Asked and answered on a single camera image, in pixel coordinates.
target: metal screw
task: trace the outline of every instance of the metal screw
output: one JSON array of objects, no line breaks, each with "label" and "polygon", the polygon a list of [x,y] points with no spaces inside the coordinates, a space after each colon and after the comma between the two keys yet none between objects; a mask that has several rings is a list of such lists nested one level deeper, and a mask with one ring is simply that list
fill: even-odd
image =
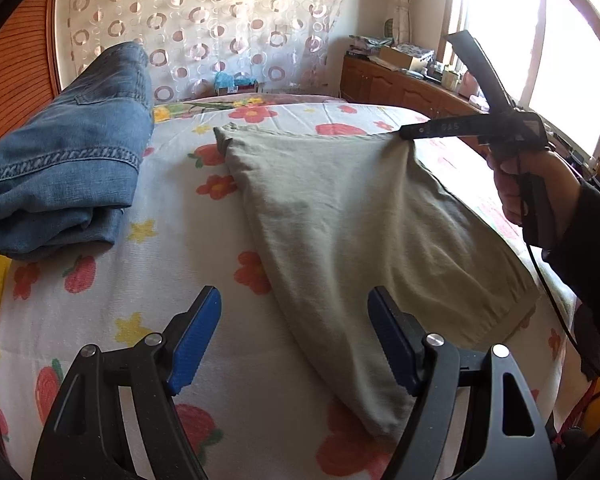
[{"label": "metal screw", "polygon": [[442,346],[445,339],[440,334],[427,334],[427,343],[431,346]]},{"label": "metal screw", "polygon": [[505,358],[509,355],[509,349],[504,345],[493,345],[493,353],[497,357]]},{"label": "metal screw", "polygon": [[80,349],[80,355],[82,357],[91,357],[96,353],[96,345],[85,345]]},{"label": "metal screw", "polygon": [[156,346],[162,342],[162,334],[153,332],[144,338],[144,344],[147,346]]}]

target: blue gripper pad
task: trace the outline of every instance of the blue gripper pad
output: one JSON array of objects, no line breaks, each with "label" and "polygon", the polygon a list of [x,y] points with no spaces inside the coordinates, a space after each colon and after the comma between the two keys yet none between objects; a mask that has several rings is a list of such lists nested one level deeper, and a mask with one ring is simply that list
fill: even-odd
[{"label": "blue gripper pad", "polygon": [[213,288],[173,352],[171,374],[166,383],[172,397],[193,382],[202,356],[218,325],[221,310],[220,292]]},{"label": "blue gripper pad", "polygon": [[373,325],[382,345],[382,351],[384,351],[386,360],[389,362],[391,372],[394,374],[395,382],[406,388],[410,395],[417,396],[422,387],[422,382],[415,371],[415,352],[394,317],[404,316],[405,314],[397,306],[391,309],[378,291],[378,287],[369,292],[366,309],[371,325]]}]

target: human hand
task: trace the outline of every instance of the human hand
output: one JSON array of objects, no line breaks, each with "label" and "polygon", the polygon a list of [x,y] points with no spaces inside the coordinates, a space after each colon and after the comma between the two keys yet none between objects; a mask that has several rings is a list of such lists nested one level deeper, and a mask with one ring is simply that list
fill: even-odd
[{"label": "human hand", "polygon": [[[522,225],[520,211],[520,188],[515,175],[518,174],[517,157],[498,163],[493,155],[487,160],[493,170],[493,181],[502,202],[502,211],[507,220]],[[558,240],[571,223],[580,196],[580,183],[571,168],[555,153],[520,153],[521,173],[532,173],[544,179],[544,186],[554,210],[555,228]]]}]

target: white wall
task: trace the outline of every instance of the white wall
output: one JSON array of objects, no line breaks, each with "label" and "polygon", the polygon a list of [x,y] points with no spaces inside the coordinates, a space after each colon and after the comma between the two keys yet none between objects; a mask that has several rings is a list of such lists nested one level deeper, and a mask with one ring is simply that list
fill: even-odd
[{"label": "white wall", "polygon": [[411,0],[412,43],[438,49],[446,0]]},{"label": "white wall", "polygon": [[340,87],[342,58],[350,44],[349,34],[384,36],[389,0],[343,0],[340,15],[329,34],[327,80],[329,92],[336,95]]}]

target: black cable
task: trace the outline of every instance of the black cable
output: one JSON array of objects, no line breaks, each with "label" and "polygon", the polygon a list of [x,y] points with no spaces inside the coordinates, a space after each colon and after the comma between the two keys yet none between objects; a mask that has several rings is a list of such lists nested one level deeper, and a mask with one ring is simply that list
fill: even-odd
[{"label": "black cable", "polygon": [[[522,174],[521,167],[520,167],[520,155],[518,155],[517,164],[518,164],[518,175],[520,175],[520,174]],[[520,215],[521,216],[524,215],[524,212],[525,212],[524,207],[525,207],[525,202],[522,199],[522,196],[520,196]],[[551,306],[554,308],[555,315],[558,317],[558,321],[560,322],[560,325],[562,326],[562,329],[564,330],[564,333],[567,335],[567,339],[569,340],[569,342],[571,343],[571,345],[573,346],[573,348],[575,349],[575,351],[578,353],[578,355],[580,356],[580,358],[584,361],[584,363],[589,368],[591,368],[591,370],[593,371],[593,373],[595,373],[600,378],[600,370],[598,370],[598,368],[596,367],[596,365],[594,365],[591,362],[591,360],[588,357],[586,357],[586,355],[583,355],[582,352],[580,352],[580,349],[578,348],[578,344],[576,343],[575,339],[571,335],[571,332],[570,332],[569,328],[567,327],[567,323],[565,322],[564,318],[562,317],[562,314],[560,312],[560,309],[558,308],[558,305],[555,303],[554,295],[549,290],[549,286],[546,284],[546,281],[544,280],[544,276],[542,275],[542,272],[540,272],[540,267],[538,266],[538,263],[536,262],[536,258],[534,257],[534,254],[531,251],[531,246],[529,244],[526,244],[526,250],[529,252],[529,257],[531,258],[531,263],[534,264],[534,269],[538,273],[538,277],[540,278],[540,282],[542,283],[542,286],[544,287],[545,293],[549,297],[549,301],[551,302]]]}]

